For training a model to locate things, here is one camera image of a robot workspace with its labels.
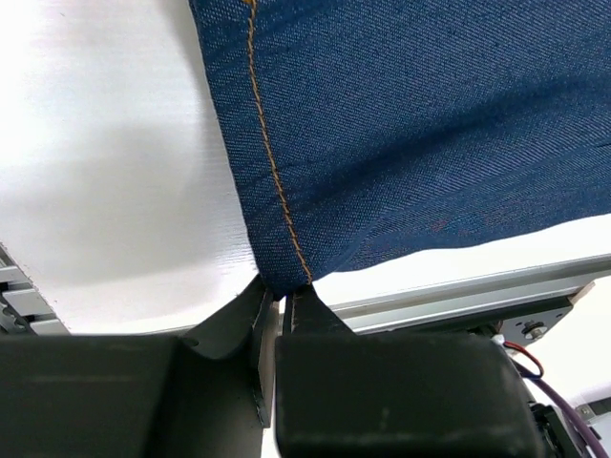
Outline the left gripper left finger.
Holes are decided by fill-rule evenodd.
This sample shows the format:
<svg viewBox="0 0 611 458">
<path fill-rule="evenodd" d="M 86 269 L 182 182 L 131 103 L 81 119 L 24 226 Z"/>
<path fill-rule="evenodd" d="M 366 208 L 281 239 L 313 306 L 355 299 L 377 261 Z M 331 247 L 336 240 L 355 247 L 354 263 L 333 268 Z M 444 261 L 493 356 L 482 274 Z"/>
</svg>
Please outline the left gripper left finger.
<svg viewBox="0 0 611 458">
<path fill-rule="evenodd" d="M 5 457 L 257 457 L 270 424 L 273 295 L 255 279 L 187 333 L 8 336 Z"/>
</svg>

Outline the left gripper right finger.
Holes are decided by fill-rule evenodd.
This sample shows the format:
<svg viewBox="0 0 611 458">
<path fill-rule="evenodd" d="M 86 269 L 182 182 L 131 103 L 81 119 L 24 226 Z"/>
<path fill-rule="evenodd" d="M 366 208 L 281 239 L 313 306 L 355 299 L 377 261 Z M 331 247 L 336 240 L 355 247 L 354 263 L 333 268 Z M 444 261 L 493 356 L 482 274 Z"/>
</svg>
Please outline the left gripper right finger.
<svg viewBox="0 0 611 458">
<path fill-rule="evenodd" d="M 283 457 L 542 457 L 506 353 L 468 333 L 358 335 L 310 286 L 275 343 Z"/>
</svg>

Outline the dark blue denim trousers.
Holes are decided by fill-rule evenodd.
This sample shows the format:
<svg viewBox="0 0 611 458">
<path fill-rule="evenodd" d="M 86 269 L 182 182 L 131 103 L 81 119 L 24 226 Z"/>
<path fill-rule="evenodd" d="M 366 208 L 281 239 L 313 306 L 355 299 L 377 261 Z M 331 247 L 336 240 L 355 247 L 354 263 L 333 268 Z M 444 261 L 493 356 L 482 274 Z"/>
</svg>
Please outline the dark blue denim trousers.
<svg viewBox="0 0 611 458">
<path fill-rule="evenodd" d="M 606 1 L 194 1 L 266 285 L 610 210 Z"/>
</svg>

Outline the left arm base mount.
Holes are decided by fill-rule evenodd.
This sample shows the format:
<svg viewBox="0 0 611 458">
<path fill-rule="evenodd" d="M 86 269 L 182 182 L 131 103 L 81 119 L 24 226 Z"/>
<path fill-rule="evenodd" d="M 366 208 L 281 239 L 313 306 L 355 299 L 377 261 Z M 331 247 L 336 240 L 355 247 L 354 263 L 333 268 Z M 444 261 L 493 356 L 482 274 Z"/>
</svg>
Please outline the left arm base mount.
<svg viewBox="0 0 611 458">
<path fill-rule="evenodd" d="M 610 448 L 610 279 L 591 281 L 580 291 L 529 298 L 477 310 L 477 324 L 524 347 L 544 369 L 543 381 L 593 423 Z"/>
</svg>

